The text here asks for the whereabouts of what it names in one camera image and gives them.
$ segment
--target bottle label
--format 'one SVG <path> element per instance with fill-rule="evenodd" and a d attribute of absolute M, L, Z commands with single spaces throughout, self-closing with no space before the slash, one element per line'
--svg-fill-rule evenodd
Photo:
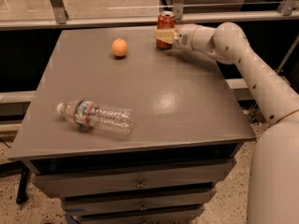
<path fill-rule="evenodd" d="M 90 110 L 93 107 L 92 101 L 82 100 L 78 102 L 73 113 L 73 121 L 77 124 L 90 127 Z"/>

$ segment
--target red can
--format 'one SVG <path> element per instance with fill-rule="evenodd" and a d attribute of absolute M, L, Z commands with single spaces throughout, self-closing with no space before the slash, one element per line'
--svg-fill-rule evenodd
<path fill-rule="evenodd" d="M 175 13 L 172 11 L 163 11 L 158 17 L 158 29 L 170 29 L 175 28 L 176 18 Z M 157 48 L 159 49 L 171 49 L 172 44 L 165 43 L 157 39 Z"/>

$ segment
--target desk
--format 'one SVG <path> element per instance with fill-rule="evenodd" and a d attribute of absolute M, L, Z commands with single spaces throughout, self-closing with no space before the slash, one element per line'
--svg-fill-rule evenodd
<path fill-rule="evenodd" d="M 156 49 L 154 29 L 63 31 L 9 153 L 81 223 L 197 217 L 254 139 L 216 63 Z M 123 59 L 111 54 L 119 37 Z M 133 109 L 133 132 L 86 131 L 56 113 L 80 99 Z"/>

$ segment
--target clear plastic bottle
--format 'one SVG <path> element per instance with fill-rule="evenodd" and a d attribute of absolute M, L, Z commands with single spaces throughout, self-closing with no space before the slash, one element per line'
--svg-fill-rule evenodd
<path fill-rule="evenodd" d="M 128 108 L 82 100 L 58 104 L 57 112 L 67 120 L 87 127 L 122 134 L 129 134 L 133 129 L 132 110 Z"/>

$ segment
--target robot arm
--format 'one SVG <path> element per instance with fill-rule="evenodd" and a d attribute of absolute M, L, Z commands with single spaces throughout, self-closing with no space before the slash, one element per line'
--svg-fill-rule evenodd
<path fill-rule="evenodd" d="M 299 95 L 250 47 L 242 29 L 181 25 L 156 31 L 156 38 L 234 63 L 270 128 L 258 140 L 251 161 L 248 224 L 298 223 Z"/>

